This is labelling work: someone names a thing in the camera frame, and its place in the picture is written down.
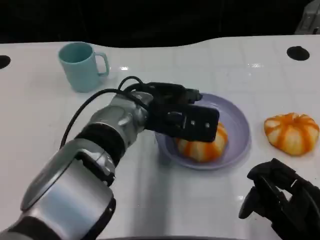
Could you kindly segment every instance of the plate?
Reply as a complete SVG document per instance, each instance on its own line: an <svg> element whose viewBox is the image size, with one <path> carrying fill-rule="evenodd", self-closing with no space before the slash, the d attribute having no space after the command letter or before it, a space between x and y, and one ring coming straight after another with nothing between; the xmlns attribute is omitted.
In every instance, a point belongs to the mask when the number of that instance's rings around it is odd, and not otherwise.
<svg viewBox="0 0 320 240"><path fill-rule="evenodd" d="M198 170L214 170L242 160L250 149L251 135L249 123L243 112L232 102L212 94L202 93L203 98L196 105L215 108L220 112L219 121L228 133L228 143L224 153L214 162L198 163L179 153L174 139L155 133L159 149L166 157L185 167Z"/></svg>

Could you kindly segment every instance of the mug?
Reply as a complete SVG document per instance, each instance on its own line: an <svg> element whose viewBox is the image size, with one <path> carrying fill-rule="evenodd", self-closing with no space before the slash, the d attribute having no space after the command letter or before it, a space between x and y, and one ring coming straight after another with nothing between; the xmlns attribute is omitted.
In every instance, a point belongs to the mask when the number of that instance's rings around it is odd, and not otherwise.
<svg viewBox="0 0 320 240"><path fill-rule="evenodd" d="M96 56L104 59L106 72L98 72ZM85 42L72 42L60 49L59 61L66 78L72 88L81 93L87 93L97 88L101 76L108 76L109 64L106 54L95 52L93 47Z"/></svg>

